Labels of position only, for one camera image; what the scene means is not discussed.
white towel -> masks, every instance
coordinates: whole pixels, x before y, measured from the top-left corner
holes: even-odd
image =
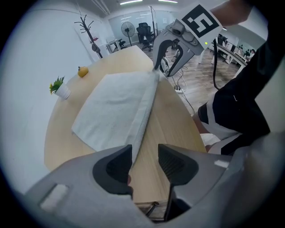
[[[72,131],[95,151],[131,144],[134,163],[159,81],[153,72],[106,75],[87,98]]]

light wood tabletop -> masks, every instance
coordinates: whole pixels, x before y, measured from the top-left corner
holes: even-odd
[[[65,161],[95,152],[72,133],[71,127],[85,100],[106,74],[152,69],[150,58],[133,46],[95,62],[83,78],[78,75],[71,78],[67,83],[70,96],[67,100],[57,100],[49,120],[45,137],[47,168],[52,171]],[[142,144],[130,171],[135,203],[168,198],[169,182],[158,163],[159,143],[206,152],[188,110],[163,77],[158,83]]]

coat rack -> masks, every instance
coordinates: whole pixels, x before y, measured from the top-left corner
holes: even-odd
[[[91,33],[90,33],[90,31],[89,31],[90,28],[91,28],[90,25],[91,25],[94,21],[92,21],[88,26],[86,26],[86,24],[85,24],[85,18],[86,18],[86,16],[87,16],[87,15],[85,15],[84,19],[83,19],[82,17],[80,17],[82,22],[77,21],[77,22],[75,22],[75,23],[81,23],[80,26],[83,27],[83,28],[80,29],[80,30],[84,30],[84,32],[81,32],[81,33],[87,32],[88,36],[89,36],[90,39],[91,39],[91,42],[90,42],[90,43],[92,44],[92,50],[95,51],[96,53],[98,53],[98,55],[99,55],[100,58],[103,58],[103,56],[102,56],[101,53],[100,53],[100,48],[95,44],[95,42],[94,42],[94,40],[93,40],[93,37],[91,36]]]

standing fan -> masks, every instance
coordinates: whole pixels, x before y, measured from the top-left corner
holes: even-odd
[[[129,37],[129,41],[130,41],[130,37],[134,35],[134,25],[130,22],[125,22],[124,24],[122,24],[121,29],[122,29],[122,33],[126,37]]]

ceiling light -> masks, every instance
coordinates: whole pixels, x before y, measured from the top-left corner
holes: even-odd
[[[124,17],[124,18],[122,18],[121,20],[126,19],[126,18],[130,18],[130,17],[132,17],[132,16]]]
[[[128,1],[128,2],[122,2],[120,3],[120,5],[124,5],[124,4],[127,4],[127,3],[132,3],[132,2],[142,2],[143,0],[133,0],[133,1]]]
[[[159,0],[159,2],[171,2],[171,3],[178,3],[178,2],[170,1],[170,0]]]

